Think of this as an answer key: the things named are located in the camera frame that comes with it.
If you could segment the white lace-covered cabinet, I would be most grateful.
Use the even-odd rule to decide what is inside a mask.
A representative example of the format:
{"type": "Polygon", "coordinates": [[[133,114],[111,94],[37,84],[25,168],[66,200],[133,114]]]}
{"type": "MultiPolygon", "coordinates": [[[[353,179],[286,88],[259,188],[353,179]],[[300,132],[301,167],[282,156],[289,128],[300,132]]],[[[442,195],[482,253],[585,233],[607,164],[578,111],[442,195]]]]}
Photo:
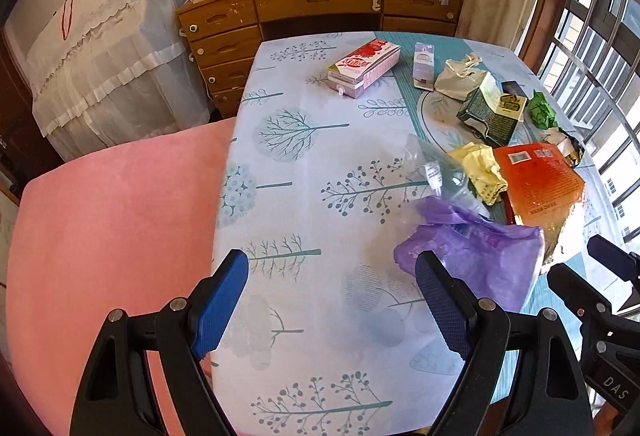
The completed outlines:
{"type": "Polygon", "coordinates": [[[65,161],[202,125],[204,83],[176,11],[186,0],[66,0],[26,57],[32,114],[65,161]]]}

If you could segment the pink strawberry box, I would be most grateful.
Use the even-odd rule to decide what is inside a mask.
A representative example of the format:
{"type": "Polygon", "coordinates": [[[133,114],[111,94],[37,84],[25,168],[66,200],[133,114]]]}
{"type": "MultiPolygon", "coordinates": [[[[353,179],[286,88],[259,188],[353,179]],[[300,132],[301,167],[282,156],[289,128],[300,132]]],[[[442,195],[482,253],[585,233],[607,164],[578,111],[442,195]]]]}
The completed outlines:
{"type": "Polygon", "coordinates": [[[373,39],[329,66],[326,83],[338,94],[356,100],[399,62],[400,46],[373,39]]]}

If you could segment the purple plastic bag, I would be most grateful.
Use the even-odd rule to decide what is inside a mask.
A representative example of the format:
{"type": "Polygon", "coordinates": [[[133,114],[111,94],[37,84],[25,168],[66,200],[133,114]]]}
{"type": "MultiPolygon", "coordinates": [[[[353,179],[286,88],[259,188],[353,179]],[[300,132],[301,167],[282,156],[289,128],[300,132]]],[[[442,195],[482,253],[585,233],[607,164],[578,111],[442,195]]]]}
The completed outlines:
{"type": "Polygon", "coordinates": [[[433,252],[448,273],[477,297],[518,312],[533,289],[544,259],[539,227],[502,225],[435,196],[416,201],[416,230],[394,248],[394,261],[413,276],[416,259],[433,252]]]}

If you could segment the wooden desk with drawers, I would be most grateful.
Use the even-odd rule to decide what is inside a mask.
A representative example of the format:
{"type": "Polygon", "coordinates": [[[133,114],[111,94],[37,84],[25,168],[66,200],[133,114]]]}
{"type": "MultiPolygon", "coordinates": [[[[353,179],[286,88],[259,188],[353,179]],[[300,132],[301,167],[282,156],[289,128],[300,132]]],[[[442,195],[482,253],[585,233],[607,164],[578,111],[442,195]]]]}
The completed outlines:
{"type": "Polygon", "coordinates": [[[463,0],[193,0],[177,11],[212,116],[231,118],[262,42],[325,32],[402,31],[451,37],[463,0]]]}

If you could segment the pink bed blanket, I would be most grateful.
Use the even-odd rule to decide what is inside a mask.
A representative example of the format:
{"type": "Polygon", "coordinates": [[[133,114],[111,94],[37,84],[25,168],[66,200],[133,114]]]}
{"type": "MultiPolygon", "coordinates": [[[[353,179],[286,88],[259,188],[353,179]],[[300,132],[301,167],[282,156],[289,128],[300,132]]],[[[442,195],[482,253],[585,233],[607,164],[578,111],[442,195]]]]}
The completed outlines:
{"type": "Polygon", "coordinates": [[[107,314],[158,311],[212,270],[234,123],[102,149],[25,188],[9,249],[14,378],[52,434],[70,430],[107,314]]]}

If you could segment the clear plastic wrapper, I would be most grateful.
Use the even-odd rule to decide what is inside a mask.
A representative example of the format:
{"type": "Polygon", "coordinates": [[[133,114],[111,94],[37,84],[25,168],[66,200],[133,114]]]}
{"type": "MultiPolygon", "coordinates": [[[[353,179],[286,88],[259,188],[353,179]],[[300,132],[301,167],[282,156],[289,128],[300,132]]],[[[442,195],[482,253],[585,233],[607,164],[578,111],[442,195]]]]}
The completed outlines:
{"type": "Polygon", "coordinates": [[[448,153],[416,135],[407,137],[404,155],[406,178],[427,183],[431,194],[459,207],[477,209],[482,203],[475,196],[469,176],[448,153]]]}

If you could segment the orange red snack packet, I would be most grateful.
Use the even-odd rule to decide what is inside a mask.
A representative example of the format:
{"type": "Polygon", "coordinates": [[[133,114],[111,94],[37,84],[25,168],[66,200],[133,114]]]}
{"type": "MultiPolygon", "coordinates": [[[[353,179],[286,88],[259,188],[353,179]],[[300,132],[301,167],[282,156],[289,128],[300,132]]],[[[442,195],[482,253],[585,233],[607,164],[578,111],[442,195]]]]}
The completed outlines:
{"type": "Polygon", "coordinates": [[[561,226],[582,200],[585,181],[549,143],[494,150],[514,216],[526,226],[561,226]]]}

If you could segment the tree-print tablecloth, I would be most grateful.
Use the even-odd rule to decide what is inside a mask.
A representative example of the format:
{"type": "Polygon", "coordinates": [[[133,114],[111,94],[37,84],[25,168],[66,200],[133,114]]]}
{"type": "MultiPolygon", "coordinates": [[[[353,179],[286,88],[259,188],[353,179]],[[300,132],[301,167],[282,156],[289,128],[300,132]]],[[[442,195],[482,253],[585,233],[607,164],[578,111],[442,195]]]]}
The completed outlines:
{"type": "Polygon", "coordinates": [[[433,423],[462,362],[394,248],[431,188],[406,178],[407,137],[471,143],[454,100],[411,81],[415,34],[359,98],[326,71],[367,32],[265,42],[222,179],[214,261],[250,277],[214,355],[214,392],[244,435],[390,435],[433,423]]]}

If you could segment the white black yellow bag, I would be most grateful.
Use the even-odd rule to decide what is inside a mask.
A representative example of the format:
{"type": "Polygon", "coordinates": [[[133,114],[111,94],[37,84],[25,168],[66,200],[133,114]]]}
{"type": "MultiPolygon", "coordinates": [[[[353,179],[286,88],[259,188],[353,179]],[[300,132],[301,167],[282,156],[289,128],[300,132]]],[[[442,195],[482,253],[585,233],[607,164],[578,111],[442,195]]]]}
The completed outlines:
{"type": "Polygon", "coordinates": [[[582,162],[582,157],[585,153],[584,146],[576,137],[568,134],[560,127],[550,127],[550,129],[545,130],[544,134],[542,134],[542,139],[546,143],[554,145],[572,169],[576,169],[582,162]]]}

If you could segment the dark green patterned bag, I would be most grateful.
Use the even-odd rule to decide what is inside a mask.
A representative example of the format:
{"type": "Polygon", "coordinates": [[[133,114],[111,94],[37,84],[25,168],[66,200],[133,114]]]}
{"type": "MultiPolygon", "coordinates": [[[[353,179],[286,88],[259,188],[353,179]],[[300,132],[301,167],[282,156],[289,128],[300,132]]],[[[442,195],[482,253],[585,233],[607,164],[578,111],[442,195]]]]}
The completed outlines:
{"type": "Polygon", "coordinates": [[[501,83],[488,72],[478,89],[470,93],[457,113],[457,118],[492,147],[510,144],[516,127],[523,121],[527,96],[503,92],[501,83]]]}

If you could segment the purple white carton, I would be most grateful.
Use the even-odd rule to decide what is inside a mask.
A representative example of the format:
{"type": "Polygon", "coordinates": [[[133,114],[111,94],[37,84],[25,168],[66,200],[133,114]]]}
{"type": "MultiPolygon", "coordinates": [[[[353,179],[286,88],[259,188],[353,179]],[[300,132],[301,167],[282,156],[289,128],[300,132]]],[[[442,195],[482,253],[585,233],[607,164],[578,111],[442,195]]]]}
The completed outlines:
{"type": "Polygon", "coordinates": [[[416,42],[414,45],[412,81],[419,90],[434,90],[435,51],[433,45],[422,42],[416,42]]]}

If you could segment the yellow paper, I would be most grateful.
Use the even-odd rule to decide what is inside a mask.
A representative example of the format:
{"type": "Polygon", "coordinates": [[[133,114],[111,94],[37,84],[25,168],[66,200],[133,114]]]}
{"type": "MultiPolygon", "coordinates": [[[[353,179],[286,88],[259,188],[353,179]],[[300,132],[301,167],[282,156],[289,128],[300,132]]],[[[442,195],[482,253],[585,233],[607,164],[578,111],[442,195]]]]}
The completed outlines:
{"type": "Polygon", "coordinates": [[[461,165],[484,204],[494,205],[508,189],[491,147],[468,143],[451,150],[448,155],[461,165]]]}

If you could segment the black small box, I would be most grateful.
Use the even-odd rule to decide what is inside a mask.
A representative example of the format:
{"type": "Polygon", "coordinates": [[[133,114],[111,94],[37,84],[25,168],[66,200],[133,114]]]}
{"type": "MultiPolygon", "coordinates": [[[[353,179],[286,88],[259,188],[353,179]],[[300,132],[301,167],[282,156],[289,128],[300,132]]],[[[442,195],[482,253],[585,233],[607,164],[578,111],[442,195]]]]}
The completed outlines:
{"type": "Polygon", "coordinates": [[[503,81],[501,83],[501,86],[503,92],[505,92],[506,94],[526,98],[526,93],[516,81],[503,81]]]}

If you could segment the green paper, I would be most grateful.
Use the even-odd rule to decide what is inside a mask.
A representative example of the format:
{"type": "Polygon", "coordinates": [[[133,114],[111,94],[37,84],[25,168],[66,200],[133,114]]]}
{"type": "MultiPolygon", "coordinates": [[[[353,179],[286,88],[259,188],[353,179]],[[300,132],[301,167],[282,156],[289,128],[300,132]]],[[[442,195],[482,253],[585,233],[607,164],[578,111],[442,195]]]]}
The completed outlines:
{"type": "Polygon", "coordinates": [[[543,92],[535,91],[533,97],[528,101],[526,109],[530,120],[537,129],[548,130],[558,126],[555,110],[548,103],[543,92]]]}

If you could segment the window metal grille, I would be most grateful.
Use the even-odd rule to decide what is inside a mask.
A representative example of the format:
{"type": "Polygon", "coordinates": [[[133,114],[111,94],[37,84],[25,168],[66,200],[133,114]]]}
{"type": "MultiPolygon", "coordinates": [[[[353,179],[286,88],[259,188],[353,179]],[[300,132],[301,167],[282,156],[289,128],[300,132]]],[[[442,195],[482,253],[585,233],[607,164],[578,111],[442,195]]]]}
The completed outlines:
{"type": "Polygon", "coordinates": [[[582,135],[620,235],[639,240],[639,0],[566,0],[539,70],[582,135]]]}

